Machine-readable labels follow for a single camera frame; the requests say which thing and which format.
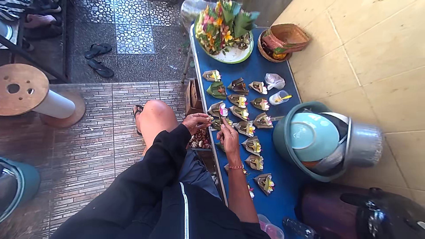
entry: black jacket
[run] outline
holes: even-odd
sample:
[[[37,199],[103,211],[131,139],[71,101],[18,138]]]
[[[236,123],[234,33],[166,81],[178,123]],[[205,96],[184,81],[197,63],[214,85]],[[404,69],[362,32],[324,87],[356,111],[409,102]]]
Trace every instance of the black jacket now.
[[[240,222],[204,189],[177,181],[190,137],[182,124],[159,133],[143,161],[117,176],[51,239],[268,239],[259,224]]]

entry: black sleeve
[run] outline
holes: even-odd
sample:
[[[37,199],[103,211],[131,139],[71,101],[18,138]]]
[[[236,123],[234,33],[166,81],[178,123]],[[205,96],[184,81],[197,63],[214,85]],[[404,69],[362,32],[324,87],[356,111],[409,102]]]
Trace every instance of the black sleeve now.
[[[119,174],[105,192],[64,222],[51,239],[115,238],[141,206],[161,200],[164,187],[177,180],[190,137],[182,124],[170,133],[159,133],[143,161]]]
[[[241,225],[248,239],[270,239],[269,235],[261,230],[259,223],[241,222]]]

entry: yellow spoon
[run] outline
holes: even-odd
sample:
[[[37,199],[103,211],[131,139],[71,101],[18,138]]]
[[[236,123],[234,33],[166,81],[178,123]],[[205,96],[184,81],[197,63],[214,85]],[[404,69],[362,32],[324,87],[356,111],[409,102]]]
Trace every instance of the yellow spoon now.
[[[285,99],[289,99],[289,98],[291,98],[292,97],[292,95],[287,95],[287,96],[285,96],[285,97],[283,97],[283,98],[279,98],[278,100],[276,100],[275,102],[277,103],[277,102],[280,102],[280,101],[282,101],[282,100],[285,100]]]

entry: hand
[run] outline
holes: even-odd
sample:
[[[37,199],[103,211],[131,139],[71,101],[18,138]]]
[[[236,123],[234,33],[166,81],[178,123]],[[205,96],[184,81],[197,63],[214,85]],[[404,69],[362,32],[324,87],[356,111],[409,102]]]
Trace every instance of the hand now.
[[[186,126],[191,135],[194,135],[198,130],[209,127],[211,121],[209,115],[196,113],[186,116],[182,124]]]
[[[239,154],[238,132],[229,125],[226,119],[222,118],[222,122],[221,131],[217,133],[217,139],[220,141],[221,145],[223,145],[224,151],[226,151],[229,165],[240,166],[241,156]]]

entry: teal bucket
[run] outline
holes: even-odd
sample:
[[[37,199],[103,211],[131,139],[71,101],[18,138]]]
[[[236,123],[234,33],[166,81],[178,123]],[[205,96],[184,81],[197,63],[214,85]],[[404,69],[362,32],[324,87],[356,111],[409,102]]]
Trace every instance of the teal bucket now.
[[[40,174],[31,165],[15,162],[0,157],[0,164],[9,169],[17,178],[17,192],[9,207],[0,215],[0,223],[6,219],[17,206],[31,200],[40,187]]]
[[[321,182],[330,182],[345,173],[345,169],[341,170],[337,174],[331,176],[322,176],[319,174],[315,174],[306,168],[301,161],[298,159],[294,150],[291,146],[291,119],[295,113],[301,111],[303,109],[309,109],[313,113],[322,113],[322,112],[332,112],[326,105],[317,102],[311,101],[296,105],[291,109],[291,111],[279,122],[276,124],[273,130],[273,144],[275,145],[276,151],[288,162],[297,165],[304,173],[309,175],[311,178],[321,181]]]

